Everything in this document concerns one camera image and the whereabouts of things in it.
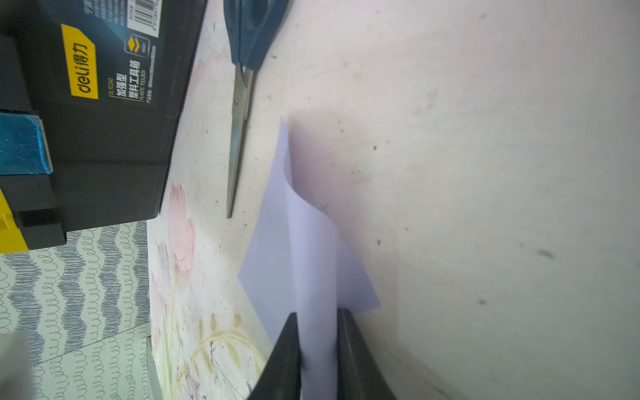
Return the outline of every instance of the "blue squiggle pattern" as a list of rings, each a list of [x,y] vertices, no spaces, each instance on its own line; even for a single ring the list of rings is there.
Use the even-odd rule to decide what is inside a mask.
[[[133,243],[138,247],[138,258],[133,271],[138,279],[136,288],[136,326],[149,322],[149,258],[147,247],[147,222],[140,221],[133,234]]]
[[[84,292],[80,288],[79,280],[85,263],[77,250],[80,234],[80,231],[67,233],[67,243],[64,246],[55,248],[58,257],[65,261],[65,271],[58,283],[58,288],[67,301],[65,311],[62,313],[62,326],[67,331],[65,353],[81,348],[84,344],[84,334],[86,332],[86,323],[81,318]]]
[[[122,303],[124,304],[124,329],[133,328],[133,277],[131,276],[131,266],[135,261],[135,251],[131,248],[131,225],[132,223],[125,223],[122,225],[122,233],[120,234],[120,245],[124,251],[125,262],[122,264],[122,278],[124,291],[122,293]]]
[[[15,330],[22,332],[24,336],[31,365],[38,364],[42,361],[44,351],[44,337],[38,332],[42,306],[35,296],[36,281],[41,275],[40,268],[31,260],[28,252],[5,254],[4,261],[16,273],[15,283],[9,294],[11,304],[19,313]]]
[[[148,376],[147,376],[147,336],[149,335],[149,325],[144,324],[138,327],[138,337],[144,337],[143,341],[144,345],[140,349],[140,357],[138,358],[138,362],[142,365],[142,377],[140,381],[142,382],[142,398],[146,399],[148,395],[149,387],[147,385]]]
[[[109,362],[109,371],[111,374],[111,384],[110,386],[110,398],[112,399],[120,399],[120,394],[118,394],[118,380],[120,379],[120,367],[118,366],[118,362],[120,361],[120,346],[118,345],[118,341],[115,338],[110,338],[108,340],[109,349],[111,350],[111,360]]]
[[[74,383],[76,384],[76,392],[78,393],[76,399],[86,400],[87,386],[84,381],[84,370],[89,364],[86,361],[86,355],[82,351],[76,351],[74,353],[76,371],[74,372]]]
[[[62,333],[60,333],[60,326],[58,325],[59,313],[60,313],[60,300],[54,291],[54,286],[58,281],[60,273],[58,272],[58,265],[51,257],[49,249],[40,249],[36,252],[40,262],[44,264],[44,278],[45,282],[42,284],[42,296],[45,299],[44,309],[44,323],[45,333],[49,340],[51,340],[51,346],[47,348],[47,357],[60,356],[60,339],[62,339]]]
[[[131,329],[128,332],[124,332],[125,338],[124,348],[127,352],[127,374],[125,375],[125,380],[129,385],[129,391],[127,398],[133,399],[136,394],[136,378],[133,376],[133,362],[136,359],[136,352],[133,348],[133,339],[136,337],[136,330]]]
[[[104,364],[102,363],[102,357],[100,353],[102,352],[102,348],[104,347],[104,340],[95,344],[95,349],[91,352],[91,365],[93,366],[93,370],[98,374],[95,377],[95,380],[91,382],[92,389],[95,389],[95,398],[102,399],[105,395],[104,385],[102,384],[104,375]]]
[[[104,287],[104,299],[102,300],[102,315],[105,319],[102,338],[106,339],[118,333],[122,312],[118,308],[120,297],[120,282],[117,270],[122,254],[116,246],[116,236],[120,231],[118,225],[102,228],[98,239],[98,248],[104,253],[104,265],[100,272],[100,282]]]
[[[44,375],[44,368],[42,367],[42,364],[34,366],[32,372],[34,399],[49,400],[49,398],[42,392],[42,376]]]
[[[86,274],[86,293],[87,293],[87,305],[86,310],[88,315],[88,339],[90,342],[97,342],[99,339],[98,333],[100,332],[100,314],[98,313],[98,301],[100,300],[100,288],[96,281],[96,276],[100,270],[100,257],[95,252],[95,231],[97,228],[86,229],[82,235],[82,250],[86,255],[86,261],[89,264]]]
[[[9,277],[0,266],[0,335],[6,335],[10,333],[9,326],[11,326],[11,314],[9,309],[4,305],[4,296],[6,289],[10,286],[6,279]]]
[[[53,398],[64,400],[65,392],[67,391],[67,387],[69,386],[69,377],[67,376],[67,374],[65,374],[65,371],[63,371],[61,365],[62,356],[49,360],[49,375],[56,378],[57,385]]]

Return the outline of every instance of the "scissors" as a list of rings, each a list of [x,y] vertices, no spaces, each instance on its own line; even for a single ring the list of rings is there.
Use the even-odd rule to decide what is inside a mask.
[[[254,75],[262,66],[288,5],[289,0],[224,0],[231,62],[236,65],[231,108],[227,218],[231,218],[234,209],[244,125],[249,113]]]

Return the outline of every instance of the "wall stain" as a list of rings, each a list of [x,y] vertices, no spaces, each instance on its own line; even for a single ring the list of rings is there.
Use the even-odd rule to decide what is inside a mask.
[[[543,248],[538,250],[538,255],[541,255],[542,257],[546,257],[546,258],[548,258],[550,260],[555,260],[556,259],[556,256],[552,252],[550,252],[548,250],[545,250]]]
[[[445,392],[444,390],[440,389],[439,387],[436,387],[436,388],[434,388],[434,389],[436,390],[436,392],[438,392],[438,393],[442,394],[444,397],[448,398],[449,400],[453,400],[453,399],[451,398],[451,396],[449,396],[449,395],[447,394],[447,392]]]

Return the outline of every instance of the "blue scissor handle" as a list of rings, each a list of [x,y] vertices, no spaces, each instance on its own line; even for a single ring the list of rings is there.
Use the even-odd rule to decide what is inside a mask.
[[[289,0],[224,0],[232,63],[260,69],[288,5]]]

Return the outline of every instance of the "barcode sticker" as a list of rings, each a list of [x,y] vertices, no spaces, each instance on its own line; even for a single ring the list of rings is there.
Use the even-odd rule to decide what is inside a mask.
[[[127,28],[157,38],[162,0],[127,0]]]

